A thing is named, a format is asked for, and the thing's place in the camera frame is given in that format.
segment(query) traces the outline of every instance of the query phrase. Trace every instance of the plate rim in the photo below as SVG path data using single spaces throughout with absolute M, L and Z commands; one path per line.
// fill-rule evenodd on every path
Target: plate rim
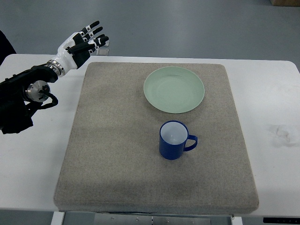
M 192 109 L 190 109 L 190 110 L 188 110 L 188 111 L 184 111 L 184 112 L 168 112 L 168 111 L 166 111 L 166 110 L 162 110 L 162 109 L 157 108 L 155 105 L 153 105 L 153 104 L 149 101 L 149 99 L 147 98 L 147 95 L 146 95 L 146 93 L 145 93 L 145 85 L 146 85 L 146 82 L 147 82 L 148 78 L 149 78 L 153 73 L 157 72 L 158 70 L 165 69 L 165 68 L 180 68 L 180 69 L 184 69 L 184 70 L 187 70 L 188 72 L 194 74 L 194 75 L 199 79 L 199 81 L 201 82 L 201 84 L 202 84 L 202 86 L 203 86 L 203 97 L 202 97 L 201 101 L 199 102 L 199 104 L 197 104 L 194 108 L 192 108 Z M 186 68 L 184 68 L 184 67 L 167 66 L 167 67 L 161 67 L 161 68 L 158 68 L 158 69 L 152 71 L 152 72 L 147 76 L 147 78 L 146 78 L 145 81 L 144 81 L 143 92 L 144 92 L 144 96 L 146 97 L 147 101 L 148 101 L 153 107 L 157 108 L 158 110 L 163 111 L 163 112 L 165 112 L 165 113 L 180 114 L 180 113 L 187 113 L 187 112 L 189 112 L 189 111 L 195 109 L 198 105 L 200 105 L 200 103 L 203 101 L 204 96 L 205 96 L 205 87 L 204 87 L 204 84 L 203 84 L 203 81 L 201 80 L 201 78 L 200 78 L 196 73 L 194 73 L 193 71 L 191 71 L 191 70 L 189 70 L 189 69 L 186 69 Z

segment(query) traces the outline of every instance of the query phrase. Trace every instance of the metal joint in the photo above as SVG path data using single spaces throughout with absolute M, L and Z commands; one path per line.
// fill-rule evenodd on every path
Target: metal joint
M 64 76 L 66 74 L 62 65 L 55 60 L 49 60 L 47 62 L 47 66 L 51 68 L 57 74 L 57 76 Z

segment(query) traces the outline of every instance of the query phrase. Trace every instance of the mug rim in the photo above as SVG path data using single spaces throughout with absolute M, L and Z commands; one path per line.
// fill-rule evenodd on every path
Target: mug rim
M 164 126 L 165 124 L 170 123 L 170 122 L 177 122 L 177 123 L 180 123 L 180 124 L 183 125 L 184 128 L 187 130 L 187 138 L 186 138 L 183 142 L 181 142 L 181 143 L 179 143 L 179 144 L 170 144 L 170 143 L 166 142 L 166 141 L 163 139 L 163 137 L 161 136 L 161 129 L 163 128 L 163 126 Z M 159 129 L 159 136 L 160 136 L 160 138 L 161 138 L 166 144 L 171 145 L 171 146 L 176 146 L 176 145 L 181 145 L 181 144 L 183 144 L 184 142 L 187 141 L 187 139 L 188 139 L 188 137 L 189 137 L 189 132 L 188 132 L 187 126 L 186 126 L 183 122 L 180 122 L 179 120 L 169 120 L 169 121 L 165 122 L 163 125 L 161 125 L 161 127 L 160 127 L 160 129 Z

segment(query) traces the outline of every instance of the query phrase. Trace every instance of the cardboard box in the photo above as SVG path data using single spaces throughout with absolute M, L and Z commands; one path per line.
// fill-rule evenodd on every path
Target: cardboard box
M 297 6 L 300 7 L 300 0 L 270 0 L 273 6 Z

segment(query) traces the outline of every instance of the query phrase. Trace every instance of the white table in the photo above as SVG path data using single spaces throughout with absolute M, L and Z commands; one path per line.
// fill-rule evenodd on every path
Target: white table
M 10 55 L 0 67 L 0 81 L 51 57 Z M 95 61 L 224 65 L 260 200 L 250 216 L 300 216 L 300 74 L 293 63 L 107 56 L 93 56 L 50 84 L 59 104 L 37 111 L 33 127 L 19 134 L 0 134 L 0 209 L 58 210 L 54 190 L 84 74 Z

